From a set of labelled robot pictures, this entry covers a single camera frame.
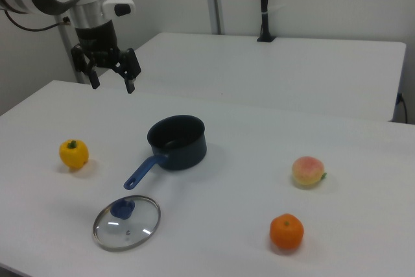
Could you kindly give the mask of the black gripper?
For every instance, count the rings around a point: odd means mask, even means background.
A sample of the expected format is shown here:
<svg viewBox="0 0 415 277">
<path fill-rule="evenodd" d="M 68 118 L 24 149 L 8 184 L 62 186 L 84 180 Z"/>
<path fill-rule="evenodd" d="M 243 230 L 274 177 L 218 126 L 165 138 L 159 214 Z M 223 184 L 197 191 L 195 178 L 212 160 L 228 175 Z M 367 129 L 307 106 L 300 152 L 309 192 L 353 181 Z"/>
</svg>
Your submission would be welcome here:
<svg viewBox="0 0 415 277">
<path fill-rule="evenodd" d="M 95 66 L 112 68 L 123 77 L 128 94 L 135 90 L 134 81 L 141 73 L 141 66 L 132 48 L 120 50 L 113 22 L 109 21 L 98 27 L 75 29 L 78 44 L 71 48 L 75 71 L 88 77 L 91 87 L 99 87 Z"/>
</svg>

